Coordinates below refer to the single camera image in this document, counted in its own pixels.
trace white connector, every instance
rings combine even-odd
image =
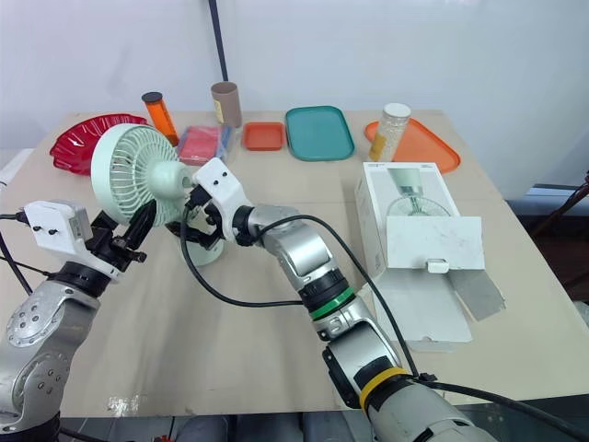
[[[233,217],[239,207],[251,205],[241,183],[219,158],[213,158],[202,166],[192,175],[192,182],[200,184],[211,195],[223,220],[223,236],[227,241],[233,241]]]
[[[78,262],[118,281],[121,271],[86,248],[92,227],[86,209],[68,201],[35,201],[25,206],[37,245],[64,262]]]

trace orange bottle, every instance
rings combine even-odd
[[[162,94],[160,92],[147,92],[142,95],[141,99],[144,101],[156,129],[165,135],[173,146],[178,145],[178,135],[174,123],[169,117],[169,113],[167,113]]]

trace white wall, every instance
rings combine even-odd
[[[589,129],[585,0],[220,0],[244,109],[441,108],[506,198]],[[68,111],[210,109],[206,0],[2,0],[1,146]]]
[[[587,170],[589,170],[589,128],[540,181],[546,184],[580,186],[587,175]]]
[[[220,76],[199,0],[0,0],[0,168],[66,113],[208,110]]]

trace yellow band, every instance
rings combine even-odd
[[[407,375],[407,371],[397,366],[393,368],[388,368],[385,371],[381,371],[380,373],[378,373],[376,376],[370,379],[366,385],[364,385],[364,388],[362,389],[362,391],[360,391],[360,407],[362,408],[362,411],[364,413],[366,413],[366,409],[364,408],[364,406],[368,395],[372,393],[373,390],[380,384],[382,384],[385,380],[398,375]]]

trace teal tray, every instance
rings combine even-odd
[[[303,161],[334,161],[353,154],[353,141],[341,110],[333,106],[294,108],[286,112],[291,153]]]

